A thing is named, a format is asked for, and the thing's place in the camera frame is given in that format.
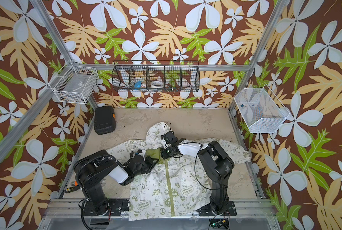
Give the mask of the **white green printed jacket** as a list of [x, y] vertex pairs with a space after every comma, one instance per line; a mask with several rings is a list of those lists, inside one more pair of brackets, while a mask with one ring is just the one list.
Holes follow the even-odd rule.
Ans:
[[[125, 163], [132, 151], [165, 147], [161, 135], [170, 130], [165, 122], [159, 122], [151, 126], [145, 140], [128, 140], [106, 151], [120, 163]], [[251, 160], [248, 151], [227, 140], [207, 138], [195, 142], [206, 145], [212, 141], [217, 141], [234, 163]], [[160, 161], [151, 173], [136, 176], [130, 183], [129, 221], [182, 216], [210, 203], [212, 190], [200, 185], [211, 188], [200, 160], [196, 162], [197, 177], [194, 171], [195, 158], [192, 156]]]

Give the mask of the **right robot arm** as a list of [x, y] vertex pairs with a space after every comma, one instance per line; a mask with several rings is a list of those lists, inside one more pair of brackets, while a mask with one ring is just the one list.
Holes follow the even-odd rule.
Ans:
[[163, 159], [181, 158], [184, 155], [199, 159], [202, 166], [212, 181], [212, 194], [210, 196], [210, 209], [215, 215], [221, 215], [228, 209], [228, 180], [234, 168], [234, 162], [223, 147], [212, 141], [208, 144], [190, 142], [186, 139], [167, 137], [160, 138], [165, 142], [165, 147], [160, 150]]

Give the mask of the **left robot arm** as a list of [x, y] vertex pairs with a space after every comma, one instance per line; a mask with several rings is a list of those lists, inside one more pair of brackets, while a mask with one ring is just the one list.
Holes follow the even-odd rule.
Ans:
[[150, 173], [159, 159], [142, 155], [141, 151], [131, 152], [130, 159], [120, 163], [106, 150], [97, 151], [74, 165], [76, 182], [85, 198], [94, 208], [97, 215], [108, 210], [108, 200], [102, 189], [101, 181], [109, 176], [122, 186], [134, 181], [135, 177]]

